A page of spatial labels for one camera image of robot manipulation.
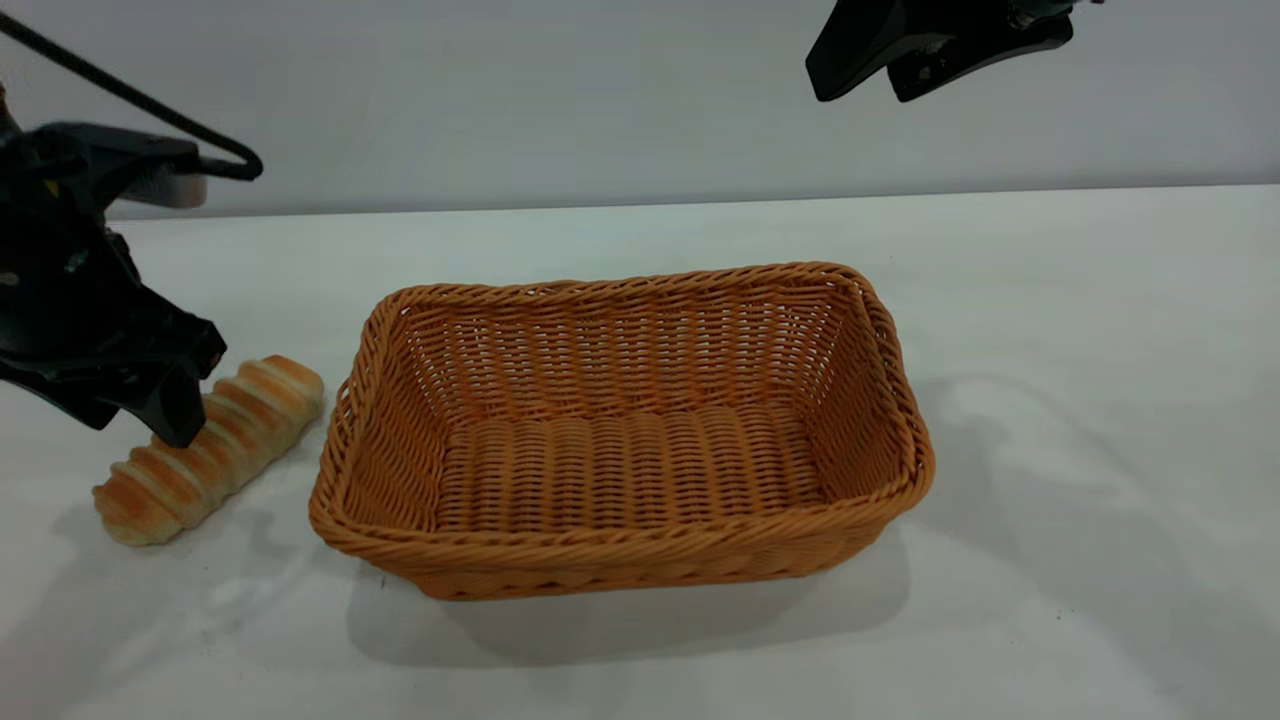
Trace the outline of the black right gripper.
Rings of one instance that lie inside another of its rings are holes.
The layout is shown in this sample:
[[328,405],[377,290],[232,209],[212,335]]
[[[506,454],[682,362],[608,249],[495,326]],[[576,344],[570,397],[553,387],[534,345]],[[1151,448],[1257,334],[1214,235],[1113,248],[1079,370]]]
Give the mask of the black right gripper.
[[815,99],[832,102],[888,67],[910,102],[1000,61],[1061,47],[1082,0],[1012,0],[975,29],[950,1],[837,1],[806,55]]

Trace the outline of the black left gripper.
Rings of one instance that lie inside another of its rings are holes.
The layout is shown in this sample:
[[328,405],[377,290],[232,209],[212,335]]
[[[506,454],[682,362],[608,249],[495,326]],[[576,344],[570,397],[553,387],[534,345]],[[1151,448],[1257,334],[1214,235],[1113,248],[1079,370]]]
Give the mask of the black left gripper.
[[[3,380],[104,429],[129,413],[188,447],[201,383],[227,343],[147,288],[105,211],[156,169],[186,172],[186,140],[128,129],[3,133]],[[108,360],[93,357],[106,354]],[[108,388],[108,400],[100,398]]]

